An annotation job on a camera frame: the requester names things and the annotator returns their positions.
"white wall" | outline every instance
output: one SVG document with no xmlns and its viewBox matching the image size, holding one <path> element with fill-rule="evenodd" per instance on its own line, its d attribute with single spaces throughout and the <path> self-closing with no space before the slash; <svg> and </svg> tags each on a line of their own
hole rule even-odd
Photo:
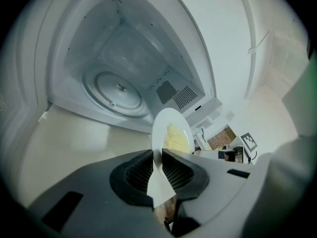
<svg viewBox="0 0 317 238">
<path fill-rule="evenodd" d="M 263 86 L 272 53 L 273 18 L 269 0 L 242 0 L 249 22 L 251 68 L 246 98 Z"/>
<path fill-rule="evenodd" d="M 243 99 L 251 56 L 249 24 L 241 0 L 181 0 L 208 51 L 216 96 L 222 103 Z"/>
<path fill-rule="evenodd" d="M 288 110 L 299 135 L 317 134 L 317 53 L 313 52 L 309 67 L 282 102 Z"/>
<path fill-rule="evenodd" d="M 231 121 L 226 115 L 232 111 L 235 116 Z M 293 122 L 281 99 L 266 85 L 260 88 L 251 99 L 224 107 L 222 116 L 211 127 L 205 129 L 205 138 L 209 139 L 225 126 L 237 136 L 249 132 L 258 147 L 251 153 L 258 156 L 274 152 L 280 145 L 297 137 Z"/>
<path fill-rule="evenodd" d="M 273 45 L 265 83 L 283 98 L 309 63 L 308 33 L 285 0 L 270 0 L 270 6 L 273 16 Z"/>
</svg>

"food on plate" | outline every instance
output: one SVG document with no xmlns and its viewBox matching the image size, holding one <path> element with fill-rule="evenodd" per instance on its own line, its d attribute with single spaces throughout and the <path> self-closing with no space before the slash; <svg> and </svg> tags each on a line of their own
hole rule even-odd
<svg viewBox="0 0 317 238">
<path fill-rule="evenodd" d="M 190 153 L 188 138 L 184 131 L 180 130 L 173 124 L 167 127 L 164 148 L 173 149 L 184 153 Z"/>
</svg>

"cable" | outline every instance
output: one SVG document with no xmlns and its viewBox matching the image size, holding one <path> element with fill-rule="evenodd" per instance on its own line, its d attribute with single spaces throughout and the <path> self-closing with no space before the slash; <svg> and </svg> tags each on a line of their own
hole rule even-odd
<svg viewBox="0 0 317 238">
<path fill-rule="evenodd" d="M 258 155 L 258 152 L 256 151 L 256 155 L 254 156 L 254 158 L 253 158 L 252 160 L 254 160 L 254 159 L 257 157 L 257 155 Z"/>
</svg>

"white plate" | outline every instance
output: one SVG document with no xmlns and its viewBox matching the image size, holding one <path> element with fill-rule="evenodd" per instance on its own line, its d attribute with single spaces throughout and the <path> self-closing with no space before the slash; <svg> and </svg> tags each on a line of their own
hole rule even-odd
<svg viewBox="0 0 317 238">
<path fill-rule="evenodd" d="M 175 125 L 184 132 L 188 140 L 190 153 L 194 152 L 194 138 L 187 121 L 179 111 L 171 108 L 161 110 L 154 120 L 151 135 L 152 150 L 161 153 L 162 148 L 164 148 L 167 127 L 170 124 Z"/>
<path fill-rule="evenodd" d="M 163 170 L 161 151 L 164 147 L 167 127 L 173 124 L 180 130 L 184 131 L 189 145 L 190 152 L 195 151 L 194 138 L 190 127 L 180 112 L 175 109 L 163 109 L 154 120 L 151 144 L 153 150 L 153 173 L 148 184 L 147 195 L 153 199 L 153 207 L 156 208 L 175 195 L 175 191 L 169 184 Z"/>
</svg>

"mashed potato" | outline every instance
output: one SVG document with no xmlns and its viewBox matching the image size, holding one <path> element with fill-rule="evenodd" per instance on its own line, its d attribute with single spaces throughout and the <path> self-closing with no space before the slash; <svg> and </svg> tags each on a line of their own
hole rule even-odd
<svg viewBox="0 0 317 238">
<path fill-rule="evenodd" d="M 164 148 L 190 153 L 188 139 L 185 133 L 173 124 L 167 127 Z"/>
</svg>

